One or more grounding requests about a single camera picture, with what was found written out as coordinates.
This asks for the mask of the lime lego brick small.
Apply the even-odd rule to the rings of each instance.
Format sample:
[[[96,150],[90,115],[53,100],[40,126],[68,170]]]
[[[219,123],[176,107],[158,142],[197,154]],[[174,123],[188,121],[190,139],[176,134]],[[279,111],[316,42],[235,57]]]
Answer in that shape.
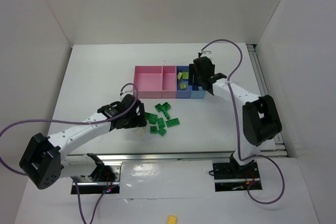
[[[187,85],[185,83],[180,83],[179,86],[180,86],[181,90],[186,90],[187,89]]]

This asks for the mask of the white lego brick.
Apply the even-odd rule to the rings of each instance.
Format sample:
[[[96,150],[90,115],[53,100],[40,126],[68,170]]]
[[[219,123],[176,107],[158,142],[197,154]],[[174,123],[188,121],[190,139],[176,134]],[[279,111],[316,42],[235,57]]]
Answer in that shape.
[[[146,133],[146,128],[145,127],[139,127],[137,128],[134,133],[136,134],[137,137],[141,137]]]

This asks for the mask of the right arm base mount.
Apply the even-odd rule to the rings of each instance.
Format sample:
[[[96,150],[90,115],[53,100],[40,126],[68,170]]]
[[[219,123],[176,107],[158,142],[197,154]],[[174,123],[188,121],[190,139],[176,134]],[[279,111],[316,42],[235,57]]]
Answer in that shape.
[[[214,178],[215,191],[262,190],[257,162],[252,160],[240,166],[230,156],[229,162],[213,163],[213,169],[208,172]]]

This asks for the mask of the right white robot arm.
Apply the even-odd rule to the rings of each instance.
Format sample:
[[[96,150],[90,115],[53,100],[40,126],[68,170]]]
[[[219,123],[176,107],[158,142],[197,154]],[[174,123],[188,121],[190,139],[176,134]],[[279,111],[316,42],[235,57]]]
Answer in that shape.
[[[239,166],[250,163],[260,153],[261,144],[282,131],[270,95],[251,93],[231,82],[226,75],[215,73],[215,65],[208,57],[194,59],[189,64],[189,72],[189,83],[232,103],[237,129],[237,150],[232,157]]]

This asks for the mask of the lime lego brick front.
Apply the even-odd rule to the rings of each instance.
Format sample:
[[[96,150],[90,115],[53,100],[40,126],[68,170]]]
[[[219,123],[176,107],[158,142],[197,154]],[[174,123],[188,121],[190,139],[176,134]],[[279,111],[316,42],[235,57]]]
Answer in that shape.
[[[182,79],[183,80],[188,80],[189,79],[189,72],[188,71],[183,71],[182,72]]]

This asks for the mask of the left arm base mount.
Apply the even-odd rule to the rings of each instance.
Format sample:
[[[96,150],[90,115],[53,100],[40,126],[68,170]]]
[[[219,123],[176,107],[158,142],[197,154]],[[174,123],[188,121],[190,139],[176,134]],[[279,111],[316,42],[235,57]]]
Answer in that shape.
[[[93,168],[85,165],[85,173],[76,175],[75,179],[78,184],[79,193],[81,195],[101,194],[107,195],[120,193],[120,175],[121,163],[112,162],[104,163],[97,155],[88,153],[83,157],[87,157]]]

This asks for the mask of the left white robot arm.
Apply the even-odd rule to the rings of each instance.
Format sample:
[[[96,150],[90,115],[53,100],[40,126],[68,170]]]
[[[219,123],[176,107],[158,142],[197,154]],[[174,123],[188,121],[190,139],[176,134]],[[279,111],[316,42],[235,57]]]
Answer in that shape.
[[[113,130],[147,125],[144,103],[131,94],[121,101],[102,106],[82,125],[44,136],[34,135],[19,162],[35,186],[42,190],[64,177],[88,177],[111,185],[115,171],[93,153],[70,156],[70,153],[98,136]]]

